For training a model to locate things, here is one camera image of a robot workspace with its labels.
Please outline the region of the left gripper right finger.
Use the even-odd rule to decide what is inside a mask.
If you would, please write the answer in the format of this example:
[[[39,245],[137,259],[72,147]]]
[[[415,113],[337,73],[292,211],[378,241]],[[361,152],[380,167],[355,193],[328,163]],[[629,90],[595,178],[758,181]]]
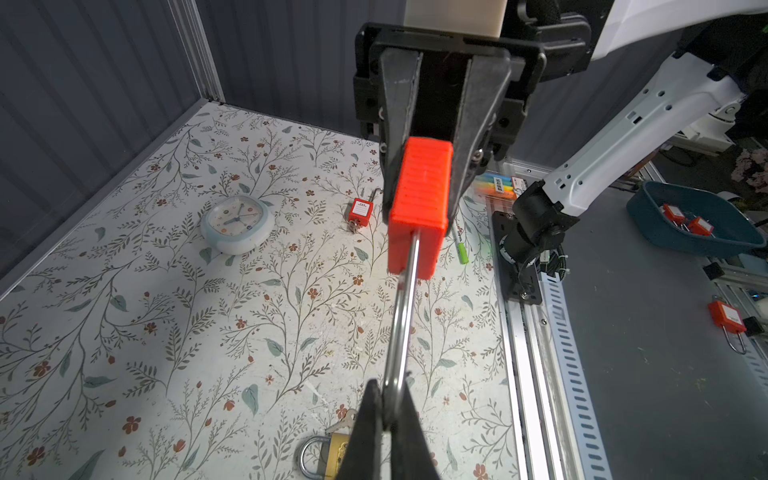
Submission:
[[[390,424],[391,478],[394,480],[439,480],[422,431],[409,387],[404,386],[400,406]]]

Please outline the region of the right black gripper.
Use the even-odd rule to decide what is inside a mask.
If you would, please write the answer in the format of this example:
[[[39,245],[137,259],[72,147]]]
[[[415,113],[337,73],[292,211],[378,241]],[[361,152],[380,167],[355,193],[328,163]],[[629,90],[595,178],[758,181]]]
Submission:
[[[410,137],[454,147],[448,216],[483,161],[500,160],[527,117],[542,81],[583,68],[586,22],[524,26],[493,40],[458,33],[367,23],[355,38],[357,119],[366,139],[380,141],[382,206],[391,207]]]

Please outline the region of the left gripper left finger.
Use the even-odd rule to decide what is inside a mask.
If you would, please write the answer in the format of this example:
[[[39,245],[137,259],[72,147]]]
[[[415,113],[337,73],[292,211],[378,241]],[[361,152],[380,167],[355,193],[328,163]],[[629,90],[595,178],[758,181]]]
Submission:
[[[383,438],[382,394],[377,380],[366,384],[337,480],[379,480]]]

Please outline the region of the brass padlock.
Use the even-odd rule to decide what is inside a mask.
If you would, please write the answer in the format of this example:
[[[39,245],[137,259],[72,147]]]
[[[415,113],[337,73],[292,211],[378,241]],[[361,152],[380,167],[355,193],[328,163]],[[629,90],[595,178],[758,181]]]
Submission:
[[[298,448],[297,466],[305,479],[336,479],[350,436],[333,433],[307,438]]]

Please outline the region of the silver key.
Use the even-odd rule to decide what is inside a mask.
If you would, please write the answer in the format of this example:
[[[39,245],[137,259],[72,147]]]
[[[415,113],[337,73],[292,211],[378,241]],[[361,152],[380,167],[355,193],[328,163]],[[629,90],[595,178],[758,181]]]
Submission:
[[[332,435],[334,433],[344,433],[344,432],[349,433],[354,428],[357,414],[358,412],[356,409],[347,410],[344,413],[344,415],[336,423],[330,425],[325,430],[325,433],[327,435]]]

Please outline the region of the red padlock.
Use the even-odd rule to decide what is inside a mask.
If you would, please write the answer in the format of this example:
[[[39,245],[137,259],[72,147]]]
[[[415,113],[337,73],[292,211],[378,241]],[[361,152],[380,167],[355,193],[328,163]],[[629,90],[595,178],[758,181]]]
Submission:
[[[381,188],[375,188],[368,199],[355,198],[347,212],[347,226],[352,233],[370,224],[375,209],[375,200]]]
[[[406,141],[388,223],[388,271],[399,278],[383,377],[383,418],[392,424],[406,390],[406,365],[416,287],[436,270],[449,229],[453,146],[425,137]]]

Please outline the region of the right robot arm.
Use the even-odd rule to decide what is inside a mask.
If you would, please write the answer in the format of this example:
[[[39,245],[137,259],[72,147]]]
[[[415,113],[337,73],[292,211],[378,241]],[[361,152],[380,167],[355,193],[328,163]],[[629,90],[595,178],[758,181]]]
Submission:
[[[539,84],[680,29],[635,98],[514,203],[505,249],[523,266],[655,147],[766,87],[766,3],[410,1],[402,24],[364,24],[355,108],[379,141],[390,272],[434,275],[462,195],[515,142]]]

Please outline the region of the coloured marker pack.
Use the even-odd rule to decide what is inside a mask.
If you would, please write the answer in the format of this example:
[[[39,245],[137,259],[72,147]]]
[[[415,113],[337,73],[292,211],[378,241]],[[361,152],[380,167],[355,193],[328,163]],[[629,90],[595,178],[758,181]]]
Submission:
[[[527,182],[520,177],[485,173],[475,180],[476,191],[484,196],[515,201],[527,189]]]

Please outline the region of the green marker pen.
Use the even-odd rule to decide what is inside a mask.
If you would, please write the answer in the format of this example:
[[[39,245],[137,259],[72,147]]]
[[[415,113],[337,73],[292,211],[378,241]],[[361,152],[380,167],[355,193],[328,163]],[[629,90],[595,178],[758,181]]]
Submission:
[[[469,255],[462,236],[462,229],[458,226],[457,221],[453,223],[452,234],[454,237],[459,262],[461,265],[466,265],[469,263]]]

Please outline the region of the white round clock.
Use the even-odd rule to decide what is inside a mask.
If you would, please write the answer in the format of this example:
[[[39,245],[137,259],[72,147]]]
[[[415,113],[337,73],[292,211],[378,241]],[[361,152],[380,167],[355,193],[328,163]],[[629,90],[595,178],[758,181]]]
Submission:
[[[263,201],[248,195],[225,198],[202,218],[201,233],[213,249],[242,255],[263,244],[275,226],[274,214]]]

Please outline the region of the teal plastic bin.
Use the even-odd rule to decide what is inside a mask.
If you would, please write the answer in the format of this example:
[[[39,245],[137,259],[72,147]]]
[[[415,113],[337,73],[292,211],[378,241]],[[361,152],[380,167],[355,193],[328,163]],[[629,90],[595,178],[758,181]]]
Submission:
[[[642,236],[660,248],[729,258],[767,244],[732,203],[704,190],[647,181],[626,209]]]

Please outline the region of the red padlock outside table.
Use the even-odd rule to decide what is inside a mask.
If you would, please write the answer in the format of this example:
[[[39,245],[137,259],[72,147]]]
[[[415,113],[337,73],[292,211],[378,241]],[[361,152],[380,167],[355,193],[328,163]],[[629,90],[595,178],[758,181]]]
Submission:
[[[746,355],[747,347],[744,337],[747,328],[739,311],[717,296],[708,304],[708,310],[714,324],[722,330],[729,348],[736,354]]]

